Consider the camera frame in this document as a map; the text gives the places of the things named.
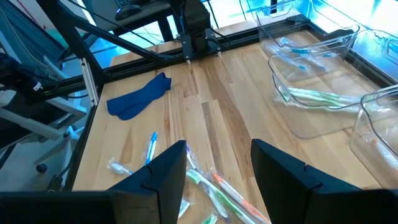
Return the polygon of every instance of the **transparent container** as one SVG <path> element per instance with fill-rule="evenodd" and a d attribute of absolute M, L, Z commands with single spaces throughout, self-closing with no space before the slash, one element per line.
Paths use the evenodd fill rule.
<path fill-rule="evenodd" d="M 347 46 L 326 45 L 323 50 L 295 59 L 271 57 L 272 101 L 291 132 L 300 138 L 314 138 L 352 127 L 361 97 L 379 89 L 367 76 L 381 76 L 383 72 L 349 47 L 397 70 L 391 52 L 398 44 L 392 43 L 398 43 L 397 37 L 364 30 Z"/>
<path fill-rule="evenodd" d="M 398 86 L 365 95 L 349 147 L 385 188 L 398 188 Z"/>
<path fill-rule="evenodd" d="M 348 16 L 321 0 L 288 0 L 257 11 L 260 43 L 271 57 L 309 54 L 324 45 L 345 45 L 360 30 Z"/>

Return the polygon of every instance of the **blue cloth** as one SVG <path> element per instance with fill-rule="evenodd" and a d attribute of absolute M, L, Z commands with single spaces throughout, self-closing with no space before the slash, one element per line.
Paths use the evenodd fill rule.
<path fill-rule="evenodd" d="M 142 89 L 108 100 L 108 112 L 118 116 L 121 120 L 131 119 L 139 114 L 152 101 L 160 98 L 171 89 L 172 79 L 165 73 L 158 74 Z"/>

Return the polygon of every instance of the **wooden table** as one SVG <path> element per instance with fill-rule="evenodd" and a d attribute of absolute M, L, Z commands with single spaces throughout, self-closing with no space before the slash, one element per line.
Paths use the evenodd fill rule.
<path fill-rule="evenodd" d="M 170 42 L 155 49 L 178 45 Z M 121 55 L 113 65 L 135 58 L 134 54 Z M 253 44 L 224 52 L 222 57 L 193 61 L 191 67 L 182 63 L 106 84 L 73 189 L 103 190 L 122 180 L 123 176 L 106 167 L 112 158 L 138 170 L 144 163 L 146 139 L 154 131 L 159 132 L 156 155 L 186 139 L 205 171 L 217 169 L 265 215 L 250 159 L 253 138 L 358 187 L 380 187 L 350 151 L 350 129 L 313 139 L 299 139 L 288 130 L 269 96 L 273 86 L 267 60 L 260 45 Z M 163 97 L 129 121 L 109 115 L 107 100 L 142 88 L 160 72 L 172 78 L 172 89 Z M 202 189 L 189 180 L 184 196 L 194 205 L 178 223 L 201 223 L 213 210 Z"/>

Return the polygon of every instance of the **toothbrush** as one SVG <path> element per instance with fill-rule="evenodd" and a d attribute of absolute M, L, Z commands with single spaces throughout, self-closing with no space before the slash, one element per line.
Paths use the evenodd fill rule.
<path fill-rule="evenodd" d="M 245 224 L 255 224 L 244 212 L 242 212 L 233 202 L 231 202 L 225 194 L 218 190 L 212 183 L 210 183 L 206 178 L 204 178 L 200 173 L 197 171 L 190 169 L 187 171 L 187 176 L 191 178 L 194 183 L 199 184 L 204 183 L 206 184 L 214 193 L 217 195 L 221 201 L 225 205 L 229 207 L 229 209 Z"/>
<path fill-rule="evenodd" d="M 255 216 L 258 220 L 263 223 L 271 223 L 259 210 L 257 210 L 253 205 L 251 205 L 242 195 L 240 195 L 232 186 L 222 179 L 216 172 L 211 173 L 217 183 L 221 186 L 225 192 L 227 192 L 235 201 L 242 205 L 251 215 Z"/>
<path fill-rule="evenodd" d="M 116 162 L 114 160 L 114 158 L 112 158 L 109 162 L 108 162 L 108 168 L 111 169 L 113 172 L 117 173 L 117 174 L 126 174 L 126 175 L 131 175 L 133 174 L 133 171 L 126 169 L 123 165 L 121 165 L 120 163 Z"/>
<path fill-rule="evenodd" d="M 156 148 L 156 142 L 157 142 L 157 132 L 154 132 L 152 134 L 152 137 L 150 138 L 148 142 L 148 149 L 147 149 L 147 158 L 145 161 L 145 165 L 148 164 L 152 158 L 154 157 L 155 154 L 155 148 Z"/>
<path fill-rule="evenodd" d="M 180 204 L 180 211 L 178 213 L 178 218 L 180 218 L 188 209 L 188 207 L 191 205 L 188 201 L 182 199 L 181 204 Z"/>
<path fill-rule="evenodd" d="M 199 171 L 198 168 L 196 167 L 195 163 L 193 162 L 193 159 L 191 157 L 191 149 L 189 148 L 187 144 L 187 159 L 191 167 L 195 171 Z M 215 206 L 217 212 L 223 217 L 226 223 L 231 223 L 231 220 L 229 219 L 228 212 L 225 210 L 224 206 L 221 204 L 221 202 L 218 201 L 214 191 L 212 191 L 208 186 L 205 184 L 201 183 L 202 187 L 205 189 L 205 192 L 209 195 L 210 200 L 213 202 L 213 205 Z"/>
<path fill-rule="evenodd" d="M 211 214 L 205 221 L 202 222 L 202 224 L 216 224 L 217 222 L 217 216 Z"/>

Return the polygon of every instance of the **toothbrush head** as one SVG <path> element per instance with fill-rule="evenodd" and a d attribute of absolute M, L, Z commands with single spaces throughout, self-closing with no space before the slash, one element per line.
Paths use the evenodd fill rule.
<path fill-rule="evenodd" d="M 191 154 L 191 148 L 189 147 L 188 144 L 187 144 L 187 154 Z"/>
<path fill-rule="evenodd" d="M 185 211 L 187 211 L 187 209 L 190 205 L 191 205 L 191 203 L 189 203 L 188 201 L 186 201 L 184 199 L 181 201 L 178 218 L 180 218 L 185 213 Z"/>
<path fill-rule="evenodd" d="M 202 224 L 215 224 L 217 222 L 217 216 L 211 214 Z"/>
<path fill-rule="evenodd" d="M 189 178 L 191 178 L 191 180 L 192 180 L 195 184 L 199 184 L 200 181 L 201 181 L 201 175 L 200 175 L 198 172 L 196 172 L 196 171 L 194 171 L 194 170 L 192 170 L 192 169 L 190 169 L 190 170 L 187 171 L 187 176 L 188 176 Z"/>
<path fill-rule="evenodd" d="M 154 142 L 157 139 L 157 132 L 154 132 L 151 137 L 151 141 Z"/>

